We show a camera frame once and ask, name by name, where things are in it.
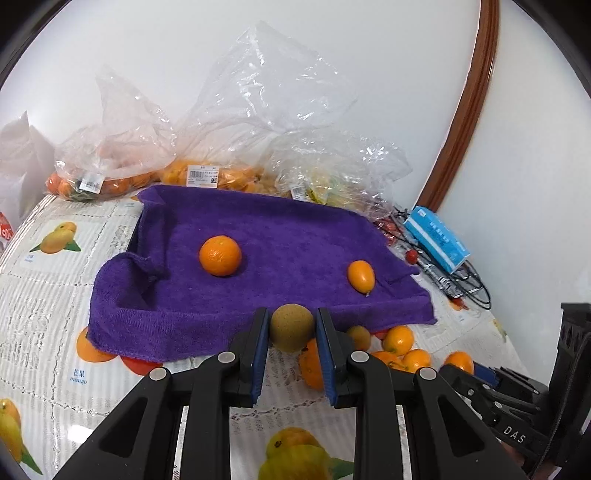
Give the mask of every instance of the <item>white wall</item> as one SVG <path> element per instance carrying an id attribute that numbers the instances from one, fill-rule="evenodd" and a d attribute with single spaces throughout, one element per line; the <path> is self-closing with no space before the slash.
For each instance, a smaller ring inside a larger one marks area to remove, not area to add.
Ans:
<path id="1" fill-rule="evenodd" d="M 0 90 L 0 125 L 29 111 L 54 142 L 100 120 L 104 63 L 171 119 L 196 100 L 211 64 L 259 20 L 318 50 L 355 81 L 341 126 L 399 144 L 415 171 L 397 200 L 417 198 L 462 93 L 479 2 L 407 0 L 72 0 Z"/>
<path id="2" fill-rule="evenodd" d="M 493 312 L 548 381 L 560 303 L 591 301 L 591 100 L 560 50 L 501 2 L 495 71 L 440 215 L 473 251 Z"/>

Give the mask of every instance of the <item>barcode sticker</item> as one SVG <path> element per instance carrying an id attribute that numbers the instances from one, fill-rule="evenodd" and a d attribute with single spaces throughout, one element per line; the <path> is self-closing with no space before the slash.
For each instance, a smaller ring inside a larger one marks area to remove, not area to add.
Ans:
<path id="1" fill-rule="evenodd" d="M 294 200 L 299 200 L 301 202 L 312 201 L 312 199 L 308 195 L 308 192 L 306 191 L 306 188 L 301 185 L 290 188 L 290 192 L 291 198 L 293 198 Z"/>
<path id="2" fill-rule="evenodd" d="M 187 187 L 217 188 L 220 167 L 215 165 L 189 165 L 187 167 Z"/>
<path id="3" fill-rule="evenodd" d="M 105 181 L 105 176 L 99 173 L 86 172 L 80 182 L 80 190 L 91 193 L 100 193 L 100 189 Z"/>

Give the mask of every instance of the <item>wooden door frame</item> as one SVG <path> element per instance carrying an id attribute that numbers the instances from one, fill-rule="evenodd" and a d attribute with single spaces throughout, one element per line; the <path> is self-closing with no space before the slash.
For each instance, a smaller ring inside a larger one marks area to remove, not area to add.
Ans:
<path id="1" fill-rule="evenodd" d="M 480 0 L 478 33 L 466 86 L 447 139 L 417 200 L 417 205 L 433 212 L 441 206 L 452 185 L 482 112 L 496 57 L 499 9 L 499 0 Z"/>

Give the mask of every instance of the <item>white bag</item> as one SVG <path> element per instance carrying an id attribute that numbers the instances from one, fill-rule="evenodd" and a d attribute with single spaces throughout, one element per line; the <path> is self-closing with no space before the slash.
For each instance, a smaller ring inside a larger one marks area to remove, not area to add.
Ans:
<path id="1" fill-rule="evenodd" d="M 0 131 L 0 244 L 2 250 L 45 191 L 45 177 L 53 163 L 39 160 L 25 112 Z"/>

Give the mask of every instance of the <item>kiwi fruit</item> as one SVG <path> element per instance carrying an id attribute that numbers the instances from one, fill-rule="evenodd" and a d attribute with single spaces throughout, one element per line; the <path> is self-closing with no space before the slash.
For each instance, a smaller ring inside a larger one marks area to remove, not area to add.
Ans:
<path id="1" fill-rule="evenodd" d="M 314 316 L 306 307 L 288 303 L 271 316 L 269 337 L 273 346 L 286 353 L 299 352 L 314 336 Z"/>

